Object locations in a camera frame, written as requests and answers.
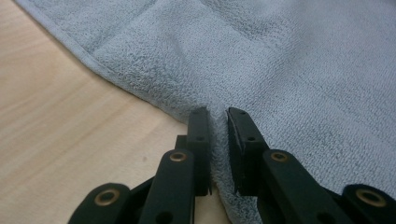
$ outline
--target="towel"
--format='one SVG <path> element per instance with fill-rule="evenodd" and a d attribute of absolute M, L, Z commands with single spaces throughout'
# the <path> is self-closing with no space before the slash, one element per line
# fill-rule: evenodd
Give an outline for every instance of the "towel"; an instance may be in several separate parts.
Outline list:
<path fill-rule="evenodd" d="M 187 122 L 206 106 L 211 170 L 233 223 L 229 106 L 337 193 L 396 198 L 394 0 L 17 0 L 96 74 Z"/>

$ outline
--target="table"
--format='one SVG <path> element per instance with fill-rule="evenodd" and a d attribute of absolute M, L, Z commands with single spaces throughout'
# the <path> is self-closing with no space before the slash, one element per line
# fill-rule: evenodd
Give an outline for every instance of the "table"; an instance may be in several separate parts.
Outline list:
<path fill-rule="evenodd" d="M 134 188 L 186 125 L 85 67 L 14 2 L 0 3 L 0 220 L 67 223 L 92 189 Z M 217 189 L 195 223 L 230 223 Z"/>

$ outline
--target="brass ring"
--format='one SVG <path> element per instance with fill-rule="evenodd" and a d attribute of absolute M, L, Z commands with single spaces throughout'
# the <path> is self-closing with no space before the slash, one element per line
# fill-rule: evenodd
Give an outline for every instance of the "brass ring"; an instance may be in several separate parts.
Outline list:
<path fill-rule="evenodd" d="M 367 195 L 375 197 L 375 199 L 373 200 L 372 198 L 367 197 Z M 374 207 L 385 207 L 387 205 L 387 201 L 385 201 L 384 197 L 369 189 L 357 189 L 356 196 L 363 202 Z"/>
<path fill-rule="evenodd" d="M 174 152 L 169 158 L 171 161 L 184 161 L 187 159 L 187 155 L 182 152 Z"/>
<path fill-rule="evenodd" d="M 288 155 L 283 152 L 273 152 L 271 153 L 271 159 L 274 161 L 284 162 L 288 160 Z"/>
<path fill-rule="evenodd" d="M 112 197 L 109 199 L 103 199 L 102 197 L 107 193 L 111 193 Z M 113 204 L 119 197 L 120 197 L 120 192 L 117 189 L 105 189 L 102 192 L 100 192 L 98 195 L 96 195 L 95 203 L 99 206 L 108 206 Z"/>

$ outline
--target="wooden tabletop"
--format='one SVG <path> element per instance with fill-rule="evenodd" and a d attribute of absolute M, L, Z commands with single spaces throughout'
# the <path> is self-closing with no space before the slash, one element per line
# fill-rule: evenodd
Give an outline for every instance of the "wooden tabletop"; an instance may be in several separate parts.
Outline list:
<path fill-rule="evenodd" d="M 0 222 L 67 223 L 92 189 L 155 175 L 186 126 L 85 67 L 0 3 Z M 229 223 L 215 189 L 195 223 Z"/>

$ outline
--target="gray towel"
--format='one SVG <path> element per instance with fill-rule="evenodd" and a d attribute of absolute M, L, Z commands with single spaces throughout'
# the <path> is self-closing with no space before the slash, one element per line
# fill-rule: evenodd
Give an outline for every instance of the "gray towel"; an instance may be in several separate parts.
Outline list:
<path fill-rule="evenodd" d="M 322 186 L 396 197 L 394 0 L 18 2 L 95 73 L 174 118 L 207 106 L 233 223 L 261 220 L 253 198 L 233 193 L 228 106 Z"/>

